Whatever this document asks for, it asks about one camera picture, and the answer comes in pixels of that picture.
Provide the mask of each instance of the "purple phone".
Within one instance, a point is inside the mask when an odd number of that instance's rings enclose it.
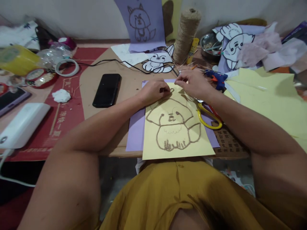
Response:
[[[0,96],[0,117],[31,96],[31,93],[22,88],[17,88],[16,93],[9,90]]]

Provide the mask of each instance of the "cartoon animal cutout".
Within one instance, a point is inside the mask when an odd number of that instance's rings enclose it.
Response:
[[[246,43],[252,43],[255,35],[243,33],[242,28],[237,23],[231,23],[223,26],[216,34],[216,38],[221,42],[224,37],[230,41],[223,50],[223,56],[226,58],[227,66],[233,70],[238,63],[238,54],[242,46]]]
[[[129,23],[135,29],[135,39],[138,42],[146,42],[153,39],[156,34],[156,29],[149,31],[150,18],[143,9],[142,4],[138,8],[131,8],[128,6]]]
[[[153,71],[154,73],[168,73],[172,71],[173,66],[165,67],[165,63],[173,62],[172,55],[174,52],[174,45],[171,45],[167,50],[154,49],[153,51],[147,53],[148,60],[143,64],[143,69],[146,71]]]
[[[160,102],[146,116],[148,122],[159,126],[156,141],[159,148],[166,151],[183,150],[191,143],[199,141],[201,124],[196,123],[187,127],[186,122],[191,118],[193,118],[191,110],[171,98]]]

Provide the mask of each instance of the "yellow paper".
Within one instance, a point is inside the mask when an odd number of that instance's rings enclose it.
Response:
[[[215,155],[196,103],[181,87],[168,85],[172,95],[146,107],[143,160]]]
[[[303,140],[301,138],[294,138],[294,140],[297,141],[297,143],[302,147],[302,149],[305,151],[305,153],[307,154],[307,141]]]
[[[235,80],[268,89],[261,91],[239,82],[227,83],[240,95],[241,104],[269,118],[292,136],[307,140],[307,103],[293,86],[293,74],[240,69]],[[229,92],[225,95],[232,98]]]

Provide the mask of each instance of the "mustard yellow shirt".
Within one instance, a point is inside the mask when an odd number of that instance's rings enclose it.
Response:
[[[196,209],[211,229],[219,216],[233,229],[298,229],[307,200],[276,192],[255,199],[203,161],[150,164],[120,191],[100,230],[168,230],[179,209]]]

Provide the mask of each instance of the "hand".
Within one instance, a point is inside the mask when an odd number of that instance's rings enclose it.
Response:
[[[170,88],[165,83],[164,79],[157,78],[150,80],[137,94],[137,97],[142,101],[144,106],[155,103],[161,98],[170,95]]]
[[[198,70],[183,70],[176,79],[175,85],[182,87],[188,95],[203,101],[206,101],[208,96],[217,92],[203,73]]]

